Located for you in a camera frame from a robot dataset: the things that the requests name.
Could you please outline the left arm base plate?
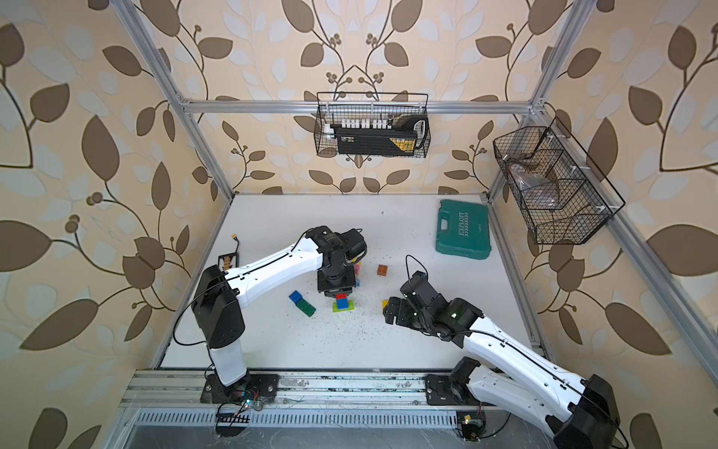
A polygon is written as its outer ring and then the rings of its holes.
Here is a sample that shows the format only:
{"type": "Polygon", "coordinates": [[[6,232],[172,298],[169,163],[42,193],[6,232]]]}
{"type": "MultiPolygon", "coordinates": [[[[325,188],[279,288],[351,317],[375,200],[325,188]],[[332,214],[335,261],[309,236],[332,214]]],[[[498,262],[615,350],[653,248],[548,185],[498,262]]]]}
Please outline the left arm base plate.
{"type": "Polygon", "coordinates": [[[205,404],[240,404],[241,402],[273,402],[278,393],[278,374],[248,373],[227,387],[216,373],[206,376],[200,402],[205,404]]]}

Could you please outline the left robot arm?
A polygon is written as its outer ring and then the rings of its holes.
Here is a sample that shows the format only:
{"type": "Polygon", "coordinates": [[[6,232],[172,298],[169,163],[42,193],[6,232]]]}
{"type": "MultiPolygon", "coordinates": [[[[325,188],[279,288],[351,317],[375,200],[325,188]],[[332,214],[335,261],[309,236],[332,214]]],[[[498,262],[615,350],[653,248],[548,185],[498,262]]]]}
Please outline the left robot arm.
{"type": "Polygon", "coordinates": [[[204,335],[220,385],[238,387],[249,375],[240,342],[244,309],[272,289],[310,272],[317,274],[319,293],[347,299],[356,288],[355,265],[367,251],[358,228],[337,233],[316,226],[289,247],[252,264],[226,271],[217,265],[205,269],[189,308],[204,335]]]}

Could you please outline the dark green lego brick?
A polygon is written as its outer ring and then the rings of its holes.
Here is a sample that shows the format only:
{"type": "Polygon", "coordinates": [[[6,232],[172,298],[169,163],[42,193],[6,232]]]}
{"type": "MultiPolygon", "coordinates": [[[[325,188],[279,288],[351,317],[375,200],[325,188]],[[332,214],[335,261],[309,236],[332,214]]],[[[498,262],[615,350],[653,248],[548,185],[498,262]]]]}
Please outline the dark green lego brick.
{"type": "Polygon", "coordinates": [[[303,314],[308,317],[312,317],[316,313],[316,309],[310,303],[308,303],[306,299],[301,299],[300,301],[297,301],[297,303],[295,303],[295,306],[297,306],[297,308],[299,308],[299,310],[301,310],[301,312],[303,312],[303,314]]]}

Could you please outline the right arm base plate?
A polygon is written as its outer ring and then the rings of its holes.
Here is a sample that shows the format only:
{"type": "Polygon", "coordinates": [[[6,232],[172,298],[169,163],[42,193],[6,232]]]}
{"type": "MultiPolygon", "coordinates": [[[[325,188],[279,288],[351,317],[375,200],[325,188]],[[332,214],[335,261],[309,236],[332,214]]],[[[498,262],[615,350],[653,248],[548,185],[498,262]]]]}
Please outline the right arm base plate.
{"type": "Polygon", "coordinates": [[[449,375],[428,374],[424,377],[426,402],[430,406],[466,405],[465,385],[449,375]]]}

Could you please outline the lime green lego brick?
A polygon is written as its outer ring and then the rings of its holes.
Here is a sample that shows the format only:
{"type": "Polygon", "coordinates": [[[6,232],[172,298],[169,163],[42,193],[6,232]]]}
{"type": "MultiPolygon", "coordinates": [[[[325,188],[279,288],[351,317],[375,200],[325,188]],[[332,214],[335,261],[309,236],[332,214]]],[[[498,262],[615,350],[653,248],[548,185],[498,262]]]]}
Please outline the lime green lego brick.
{"type": "Polygon", "coordinates": [[[332,311],[333,312],[349,312],[353,311],[355,309],[355,304],[352,300],[348,299],[339,299],[334,302],[332,305],[332,311]]]}

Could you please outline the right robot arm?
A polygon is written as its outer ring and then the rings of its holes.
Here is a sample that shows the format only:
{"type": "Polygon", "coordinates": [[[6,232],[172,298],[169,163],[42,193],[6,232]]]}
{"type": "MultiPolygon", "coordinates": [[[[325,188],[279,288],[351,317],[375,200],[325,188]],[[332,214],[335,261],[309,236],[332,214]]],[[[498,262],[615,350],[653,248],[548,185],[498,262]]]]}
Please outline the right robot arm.
{"type": "Polygon", "coordinates": [[[383,307],[389,325],[407,327],[468,352],[450,389],[493,404],[542,430],[558,448],[626,448],[613,387],[538,355],[465,299],[447,300],[422,271],[383,307]]]}

